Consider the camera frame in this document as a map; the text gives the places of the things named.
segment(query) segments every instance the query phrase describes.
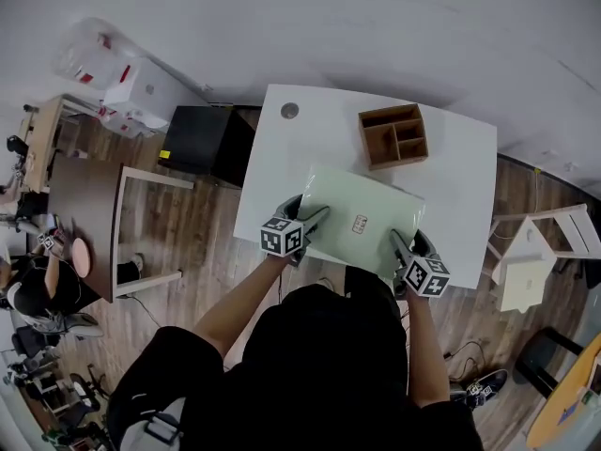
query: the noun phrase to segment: wooden box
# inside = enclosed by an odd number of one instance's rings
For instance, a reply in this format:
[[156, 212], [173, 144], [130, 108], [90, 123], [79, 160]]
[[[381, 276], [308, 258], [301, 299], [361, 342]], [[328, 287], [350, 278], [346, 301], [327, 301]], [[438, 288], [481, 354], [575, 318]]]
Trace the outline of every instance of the wooden box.
[[370, 170], [421, 162], [428, 156], [417, 103], [362, 112], [359, 132]]

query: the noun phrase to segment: sneaker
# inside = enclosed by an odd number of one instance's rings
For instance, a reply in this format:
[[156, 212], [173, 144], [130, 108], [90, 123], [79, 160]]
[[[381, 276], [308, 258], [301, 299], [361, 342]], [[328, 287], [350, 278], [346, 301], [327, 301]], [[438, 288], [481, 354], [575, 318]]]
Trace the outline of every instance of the sneaker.
[[328, 279], [327, 277], [322, 277], [321, 279], [317, 279], [316, 284], [319, 284], [320, 286], [323, 286], [324, 288], [328, 288], [332, 292], [335, 292], [334, 284], [332, 284], [331, 280]]
[[131, 256], [130, 261], [138, 268], [138, 272], [142, 273], [142, 269], [144, 268], [144, 256], [142, 254], [134, 254]]

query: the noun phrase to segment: black stool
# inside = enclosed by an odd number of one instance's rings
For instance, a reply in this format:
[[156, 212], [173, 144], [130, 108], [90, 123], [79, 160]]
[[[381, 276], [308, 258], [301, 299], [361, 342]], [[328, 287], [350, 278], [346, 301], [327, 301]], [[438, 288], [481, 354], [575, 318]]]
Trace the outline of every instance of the black stool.
[[557, 386], [557, 381], [545, 371], [545, 367], [551, 362], [557, 345], [566, 348], [576, 356], [583, 349], [552, 327], [546, 327], [536, 333], [517, 356], [514, 381], [517, 384], [529, 382], [540, 394], [548, 398]]

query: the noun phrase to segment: round plate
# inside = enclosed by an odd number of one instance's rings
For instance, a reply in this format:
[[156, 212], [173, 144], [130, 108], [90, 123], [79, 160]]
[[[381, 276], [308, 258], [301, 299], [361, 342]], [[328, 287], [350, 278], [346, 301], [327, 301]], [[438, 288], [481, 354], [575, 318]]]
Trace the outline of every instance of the round plate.
[[71, 253], [73, 257], [73, 267], [75, 268], [77, 275], [82, 278], [87, 277], [87, 275], [90, 274], [91, 260], [90, 252], [85, 242], [80, 238], [73, 241]]

